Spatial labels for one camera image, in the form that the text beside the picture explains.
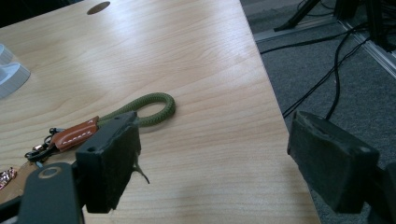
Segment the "black stand leg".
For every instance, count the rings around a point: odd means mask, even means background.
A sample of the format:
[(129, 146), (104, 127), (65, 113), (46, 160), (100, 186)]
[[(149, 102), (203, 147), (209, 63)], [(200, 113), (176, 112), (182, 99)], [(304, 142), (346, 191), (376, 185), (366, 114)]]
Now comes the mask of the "black stand leg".
[(276, 27), (275, 32), (288, 30), (294, 28), (319, 2), (320, 0), (306, 0), (300, 9), (284, 24)]

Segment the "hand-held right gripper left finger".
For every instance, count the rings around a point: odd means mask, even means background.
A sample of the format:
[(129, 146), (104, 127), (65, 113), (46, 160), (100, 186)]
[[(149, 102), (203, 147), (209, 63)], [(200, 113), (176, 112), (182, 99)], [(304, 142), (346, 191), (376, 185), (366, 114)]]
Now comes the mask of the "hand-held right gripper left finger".
[(134, 111), (108, 121), (77, 150), (89, 213), (116, 209), (133, 172), (146, 177), (138, 166), (140, 152), (139, 121)]

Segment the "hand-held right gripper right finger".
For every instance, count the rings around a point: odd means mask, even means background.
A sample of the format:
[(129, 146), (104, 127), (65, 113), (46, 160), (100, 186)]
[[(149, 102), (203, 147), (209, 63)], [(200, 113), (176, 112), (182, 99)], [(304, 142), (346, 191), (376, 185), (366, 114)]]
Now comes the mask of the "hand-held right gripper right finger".
[(379, 152), (317, 115), (293, 115), (287, 153), (308, 186), (337, 213), (359, 213)]

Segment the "copper foil wrapper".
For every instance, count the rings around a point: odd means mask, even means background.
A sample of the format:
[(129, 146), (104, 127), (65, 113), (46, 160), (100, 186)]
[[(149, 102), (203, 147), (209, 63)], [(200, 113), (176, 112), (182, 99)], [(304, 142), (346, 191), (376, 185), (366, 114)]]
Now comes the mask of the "copper foil wrapper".
[(15, 179), (17, 176), (17, 171), (10, 167), (5, 171), (0, 172), (0, 190), (6, 187), (11, 180)]

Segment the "white plastic holder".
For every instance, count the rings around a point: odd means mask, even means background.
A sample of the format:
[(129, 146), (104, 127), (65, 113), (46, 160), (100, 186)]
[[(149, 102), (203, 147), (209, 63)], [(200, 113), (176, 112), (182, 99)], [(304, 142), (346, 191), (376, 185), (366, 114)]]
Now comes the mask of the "white plastic holder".
[(13, 62), (13, 57), (14, 54), (0, 44), (0, 99), (17, 91), (31, 75), (21, 63)]

